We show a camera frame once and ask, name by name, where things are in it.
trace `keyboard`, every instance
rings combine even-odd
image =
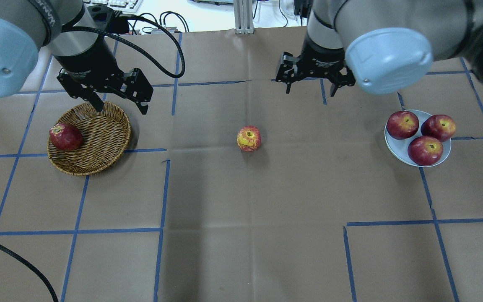
[[[86,6],[103,4],[124,13],[136,13],[144,0],[83,0]]]

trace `metal post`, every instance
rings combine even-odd
[[[254,33],[252,0],[234,0],[236,33]]]

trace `wicker basket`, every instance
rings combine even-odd
[[[102,112],[82,103],[66,111],[57,122],[72,124],[83,134],[83,144],[73,151],[59,150],[48,139],[48,158],[53,166],[76,176],[98,173],[115,163],[132,132],[128,115],[110,102],[104,102]]]

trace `red apple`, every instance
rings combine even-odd
[[[255,126],[245,126],[238,132],[236,142],[242,151],[255,151],[260,147],[260,131]]]
[[[418,124],[418,117],[411,111],[397,111],[387,121],[387,132],[397,140],[408,139],[418,131]]]
[[[71,124],[58,122],[49,130],[49,139],[55,148],[60,150],[75,150],[83,143],[83,135]]]
[[[431,166],[441,159],[443,144],[433,136],[423,135],[410,143],[408,155],[419,166]]]
[[[448,115],[432,115],[420,128],[422,135],[429,135],[439,141],[447,141],[456,132],[456,123]]]

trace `white background surface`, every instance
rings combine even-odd
[[[253,1],[253,12],[257,5]],[[279,0],[269,0],[260,2],[253,25],[257,27],[282,27],[286,24],[286,19],[280,14],[278,9]],[[299,16],[293,15],[293,0],[280,0],[280,7],[284,15],[288,18],[288,26],[300,26]],[[234,24],[234,5],[215,5],[207,2],[193,2],[191,0],[144,0],[137,15],[148,12],[159,18],[164,11],[174,11],[181,14],[187,21],[190,31],[219,31],[233,29]],[[174,15],[167,17],[168,26],[177,26],[180,31],[184,31],[182,22]],[[138,23],[136,29],[146,27],[145,23]]]

